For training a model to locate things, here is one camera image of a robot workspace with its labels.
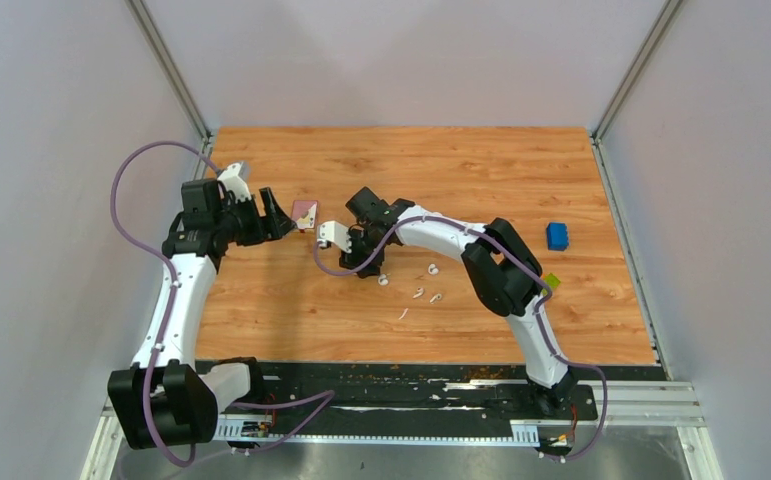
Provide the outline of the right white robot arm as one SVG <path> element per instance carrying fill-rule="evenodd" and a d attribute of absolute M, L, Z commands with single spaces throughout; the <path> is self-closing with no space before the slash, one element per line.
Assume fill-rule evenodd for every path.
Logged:
<path fill-rule="evenodd" d="M 388 245 L 419 247 L 459 261 L 480 303 L 509 325 L 535 385 L 536 411 L 553 418 L 570 407 L 577 379 L 549 325 L 544 307 L 549 286 L 509 221 L 459 221 L 406 199 L 389 204 L 367 187 L 346 207 L 355 219 L 352 226 L 326 223 L 318 231 L 321 244 L 339 247 L 341 268 L 361 278 L 377 276 Z"/>

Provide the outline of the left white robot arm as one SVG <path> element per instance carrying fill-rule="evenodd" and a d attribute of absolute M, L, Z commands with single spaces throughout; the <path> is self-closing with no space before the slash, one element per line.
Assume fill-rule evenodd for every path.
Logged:
<path fill-rule="evenodd" d="M 111 373 L 107 391 L 135 450 L 206 443 L 231 404 L 259 411 L 267 386 L 253 357 L 218 362 L 200 375 L 195 347 L 208 293 L 230 245 L 276 241 L 294 230 L 270 188 L 246 198 L 227 180 L 203 179 L 181 187 L 182 209 L 153 253 L 163 281 L 149 330 L 131 365 Z"/>

